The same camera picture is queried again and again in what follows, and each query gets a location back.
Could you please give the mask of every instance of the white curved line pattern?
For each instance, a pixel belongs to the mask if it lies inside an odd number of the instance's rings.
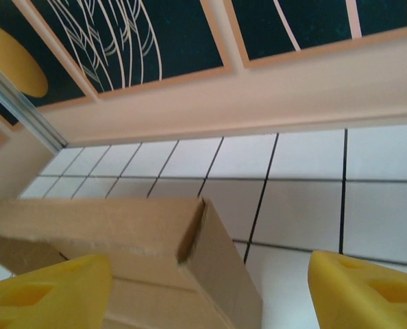
[[[158,46],[158,41],[156,40],[156,34],[155,31],[153,30],[153,26],[151,25],[151,21],[149,18],[149,15],[147,14],[146,8],[143,4],[143,2],[140,2],[140,7],[144,12],[144,15],[146,16],[147,22],[149,24],[150,30],[151,30],[151,35],[153,38],[153,42],[155,43],[155,48],[156,48],[156,54],[158,55],[158,66],[159,66],[159,70],[160,70],[160,76],[159,76],[159,80],[162,80],[162,61],[161,61],[161,53],[160,53],[160,48]]]
[[[359,11],[357,10],[356,0],[345,0],[347,5],[349,30],[351,31],[351,38],[362,38],[362,30],[360,28]]]
[[[133,78],[144,83],[147,58],[158,61],[158,72],[155,72],[157,79],[162,79],[160,48],[143,0],[47,2],[64,30],[78,65],[86,77],[100,86],[99,91],[131,86],[132,74],[136,72],[140,76]],[[147,56],[150,51],[155,51],[156,59]],[[135,65],[140,66],[139,70],[135,71]]]
[[[297,41],[295,35],[293,34],[290,25],[288,24],[288,21],[286,19],[286,16],[283,13],[283,9],[281,8],[280,3],[278,2],[278,0],[273,0],[273,3],[275,4],[278,14],[280,15],[280,19],[281,19],[281,22],[283,23],[284,29],[286,29],[286,33],[287,33],[289,39],[292,41],[293,47],[295,48],[296,51],[300,51],[301,47],[298,45],[298,41]]]

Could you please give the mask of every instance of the dark green panel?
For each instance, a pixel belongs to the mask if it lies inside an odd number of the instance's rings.
[[[232,0],[232,5],[250,60],[295,50],[273,0]]]
[[[0,103],[0,115],[10,124],[16,125],[19,121],[17,118],[14,117],[12,113],[7,110],[3,104]]]
[[[350,39],[345,0],[280,0],[301,49]]]
[[[160,46],[162,77],[223,66],[200,0],[145,0]]]
[[[407,0],[356,0],[362,35],[407,26]]]

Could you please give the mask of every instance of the wall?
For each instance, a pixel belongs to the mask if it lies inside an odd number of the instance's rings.
[[[0,130],[6,137],[0,145],[0,199],[18,197],[53,154],[20,123],[11,130],[0,120]]]
[[[210,6],[232,73],[45,117],[72,145],[407,122],[407,38],[244,69],[223,2]]]

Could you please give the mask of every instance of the yellow circle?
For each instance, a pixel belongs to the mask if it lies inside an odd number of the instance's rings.
[[[32,55],[9,33],[0,28],[0,71],[21,92],[44,97],[48,81]]]

